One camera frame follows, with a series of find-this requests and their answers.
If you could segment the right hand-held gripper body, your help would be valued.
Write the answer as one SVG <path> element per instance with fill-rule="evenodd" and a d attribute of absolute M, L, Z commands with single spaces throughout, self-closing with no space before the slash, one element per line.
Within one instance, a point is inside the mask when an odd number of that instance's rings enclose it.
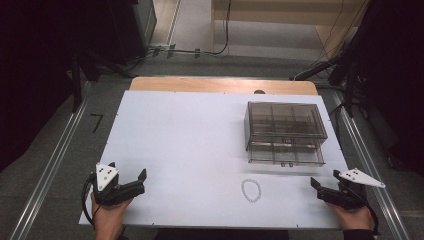
<path fill-rule="evenodd" d="M 385 188 L 386 184 L 354 168 L 340 172 L 338 189 L 334 190 L 321 185 L 317 198 L 340 206 L 346 210 L 358 209 L 368 203 L 366 187 Z"/>

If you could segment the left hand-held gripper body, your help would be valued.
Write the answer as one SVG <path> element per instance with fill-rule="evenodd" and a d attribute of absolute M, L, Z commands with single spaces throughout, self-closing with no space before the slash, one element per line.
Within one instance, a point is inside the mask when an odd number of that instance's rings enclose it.
<path fill-rule="evenodd" d="M 138 178 L 130 183 L 119 184 L 119 170 L 103 163 L 96 164 L 93 180 L 95 201 L 99 205 L 114 206 L 145 193 L 144 182 Z"/>

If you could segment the clear grey large drawer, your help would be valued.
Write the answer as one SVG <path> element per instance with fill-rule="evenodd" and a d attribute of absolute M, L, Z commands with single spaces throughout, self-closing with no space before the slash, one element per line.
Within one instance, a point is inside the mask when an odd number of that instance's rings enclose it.
<path fill-rule="evenodd" d="M 281 167 L 321 167 L 325 164 L 320 149 L 275 145 L 251 147 L 248 150 L 248 162 L 251 164 L 279 165 Z"/>

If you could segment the clear grey drawer box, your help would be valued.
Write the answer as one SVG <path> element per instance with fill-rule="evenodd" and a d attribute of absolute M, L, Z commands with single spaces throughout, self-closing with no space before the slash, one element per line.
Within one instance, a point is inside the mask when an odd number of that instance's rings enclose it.
<path fill-rule="evenodd" d="M 244 117 L 245 150 L 249 137 L 260 135 L 326 138 L 327 132 L 318 106 L 306 103 L 253 102 Z"/>

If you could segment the person's left hand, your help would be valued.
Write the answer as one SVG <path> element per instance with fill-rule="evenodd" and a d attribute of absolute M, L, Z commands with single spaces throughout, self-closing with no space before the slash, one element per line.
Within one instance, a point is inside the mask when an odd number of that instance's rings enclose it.
<path fill-rule="evenodd" d="M 98 230 L 119 232 L 123 224 L 125 211 L 132 202 L 132 199 L 110 207 L 97 204 L 94 194 L 91 194 L 91 200 L 95 232 Z"/>

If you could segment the person's right hand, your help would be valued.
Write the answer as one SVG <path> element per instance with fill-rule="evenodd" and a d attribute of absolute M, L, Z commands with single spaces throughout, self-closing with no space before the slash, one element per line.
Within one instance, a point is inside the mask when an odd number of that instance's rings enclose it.
<path fill-rule="evenodd" d="M 331 203 L 327 203 L 327 206 L 337 215 L 344 230 L 372 229 L 372 216 L 367 207 L 346 210 Z"/>

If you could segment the clear grey narrow drawer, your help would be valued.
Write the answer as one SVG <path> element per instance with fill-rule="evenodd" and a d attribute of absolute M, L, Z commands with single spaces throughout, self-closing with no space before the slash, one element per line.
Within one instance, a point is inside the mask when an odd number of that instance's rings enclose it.
<path fill-rule="evenodd" d="M 312 138 L 312 137 L 299 137 L 299 136 L 252 136 L 247 139 L 246 147 L 253 145 L 266 145 L 266 146 L 284 146 L 284 147 L 306 147 L 316 148 L 320 147 L 326 138 Z"/>

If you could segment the black metal stand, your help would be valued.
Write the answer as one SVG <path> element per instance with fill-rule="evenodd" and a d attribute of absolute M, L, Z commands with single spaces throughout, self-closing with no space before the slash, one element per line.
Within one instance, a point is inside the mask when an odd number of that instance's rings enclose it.
<path fill-rule="evenodd" d="M 88 81 L 98 81 L 100 73 L 97 70 L 96 64 L 99 63 L 109 68 L 112 72 L 117 73 L 126 78 L 134 78 L 128 71 L 123 70 L 111 61 L 102 57 L 91 49 L 77 48 L 72 54 L 71 58 L 71 78 L 73 83 L 73 108 L 72 112 L 75 113 L 82 105 L 82 88 L 81 88 L 81 74 L 83 71 Z"/>
<path fill-rule="evenodd" d="M 329 76 L 329 83 L 331 86 L 344 86 L 341 106 L 348 116 L 353 118 L 353 106 L 363 107 L 366 103 L 364 82 L 359 75 L 358 57 L 353 53 L 341 54 Z"/>

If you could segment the person's dark clothing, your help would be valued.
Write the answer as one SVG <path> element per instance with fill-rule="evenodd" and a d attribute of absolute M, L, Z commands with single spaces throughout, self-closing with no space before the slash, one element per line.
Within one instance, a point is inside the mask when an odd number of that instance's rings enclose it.
<path fill-rule="evenodd" d="M 159 229 L 154 240 L 290 240 L 285 230 Z"/>

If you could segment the black power strip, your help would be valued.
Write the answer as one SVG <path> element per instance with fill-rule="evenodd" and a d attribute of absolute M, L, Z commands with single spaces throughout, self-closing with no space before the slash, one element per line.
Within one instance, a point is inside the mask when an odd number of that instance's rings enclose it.
<path fill-rule="evenodd" d="M 304 70 L 304 71 L 296 74 L 295 76 L 290 77 L 290 80 L 291 81 L 307 80 L 308 78 L 316 75 L 317 73 L 320 73 L 320 72 L 324 71 L 325 69 L 328 69 L 328 68 L 336 65 L 339 61 L 340 61 L 340 58 L 336 57 L 336 58 L 333 58 L 333 59 L 330 59 L 330 60 L 327 60 L 327 61 L 317 63 L 312 68 Z"/>

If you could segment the wooden table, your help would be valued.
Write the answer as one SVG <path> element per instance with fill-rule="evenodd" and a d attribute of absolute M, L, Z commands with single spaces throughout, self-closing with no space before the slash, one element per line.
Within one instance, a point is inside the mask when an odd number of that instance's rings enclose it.
<path fill-rule="evenodd" d="M 265 94 L 313 95 L 317 88 L 310 81 L 264 80 L 233 77 L 136 77 L 131 91 L 246 93 L 262 91 Z"/>

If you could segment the dark curtain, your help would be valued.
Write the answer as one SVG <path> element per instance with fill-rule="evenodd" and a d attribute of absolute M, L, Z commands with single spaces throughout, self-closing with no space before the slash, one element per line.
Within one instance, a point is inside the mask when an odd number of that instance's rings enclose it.
<path fill-rule="evenodd" d="M 0 0 L 0 172 L 29 148 L 76 91 L 67 71 L 82 48 L 89 0 Z"/>
<path fill-rule="evenodd" d="M 388 162 L 424 178 L 424 0 L 370 0 L 357 36 L 370 121 Z"/>

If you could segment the black cabinet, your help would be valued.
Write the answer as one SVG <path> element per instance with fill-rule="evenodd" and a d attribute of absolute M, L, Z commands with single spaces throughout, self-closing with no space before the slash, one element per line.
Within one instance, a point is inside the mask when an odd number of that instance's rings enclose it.
<path fill-rule="evenodd" d="M 157 23 L 153 0 L 109 0 L 118 33 L 120 63 L 145 57 Z"/>

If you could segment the light wooden furniture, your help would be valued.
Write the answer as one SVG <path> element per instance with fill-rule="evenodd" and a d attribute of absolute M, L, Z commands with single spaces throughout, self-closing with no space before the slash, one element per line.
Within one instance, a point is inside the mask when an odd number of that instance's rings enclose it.
<path fill-rule="evenodd" d="M 336 57 L 359 27 L 371 0 L 210 0 L 211 23 L 230 19 L 245 22 L 285 23 L 315 27 L 325 54 Z"/>

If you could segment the metal floor rail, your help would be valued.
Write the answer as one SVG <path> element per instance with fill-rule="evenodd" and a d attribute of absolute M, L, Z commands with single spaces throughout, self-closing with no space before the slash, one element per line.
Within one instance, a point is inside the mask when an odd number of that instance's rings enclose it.
<path fill-rule="evenodd" d="M 374 163 L 373 155 L 366 146 L 356 120 L 351 118 L 345 110 L 341 111 L 341 118 L 359 157 L 359 161 L 361 162 L 364 172 L 375 179 L 384 181 Z M 400 212 L 392 200 L 388 188 L 373 187 L 372 192 L 375 196 L 376 202 L 378 203 L 379 211 L 384 216 L 384 221 L 390 229 L 393 239 L 412 240 L 403 223 Z"/>
<path fill-rule="evenodd" d="M 82 103 L 77 110 L 70 115 L 54 151 L 35 186 L 35 189 L 31 192 L 29 199 L 24 205 L 23 211 L 19 216 L 18 222 L 14 227 L 9 240 L 25 240 L 27 238 L 84 114 L 92 88 L 93 83 L 86 82 L 83 85 Z"/>

